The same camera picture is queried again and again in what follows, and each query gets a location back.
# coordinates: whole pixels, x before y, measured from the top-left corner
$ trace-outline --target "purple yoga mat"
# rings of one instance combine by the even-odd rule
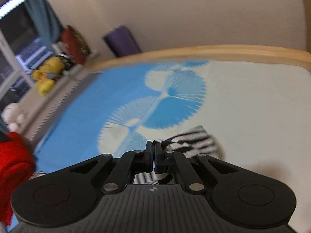
[[[104,36],[103,40],[117,58],[142,52],[130,30],[123,25]]]

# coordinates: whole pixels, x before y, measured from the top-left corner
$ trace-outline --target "blue curtain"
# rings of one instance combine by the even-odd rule
[[[47,0],[25,0],[27,11],[34,22],[44,45],[52,49],[63,31],[63,26],[55,15]]]
[[[0,132],[6,134],[9,132],[9,129],[7,128],[7,125],[3,122],[0,112]]]

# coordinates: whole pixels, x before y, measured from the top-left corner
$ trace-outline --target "striped fabric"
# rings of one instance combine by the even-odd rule
[[[214,139],[202,126],[190,129],[167,140],[156,140],[161,143],[163,151],[173,150],[183,153],[187,158],[193,158],[199,153],[212,154],[218,157],[218,149]],[[134,184],[173,184],[173,176],[168,174],[139,173],[136,174]]]

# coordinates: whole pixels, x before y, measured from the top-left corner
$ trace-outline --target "white stuffed animal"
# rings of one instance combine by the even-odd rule
[[[7,105],[2,111],[1,117],[11,132],[16,132],[19,125],[25,123],[26,120],[26,117],[18,103],[11,103]]]

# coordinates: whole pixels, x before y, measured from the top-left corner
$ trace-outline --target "red pillow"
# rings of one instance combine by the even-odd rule
[[[73,61],[78,64],[84,64],[86,57],[91,53],[83,36],[70,25],[62,32],[62,42],[70,55],[73,56]]]

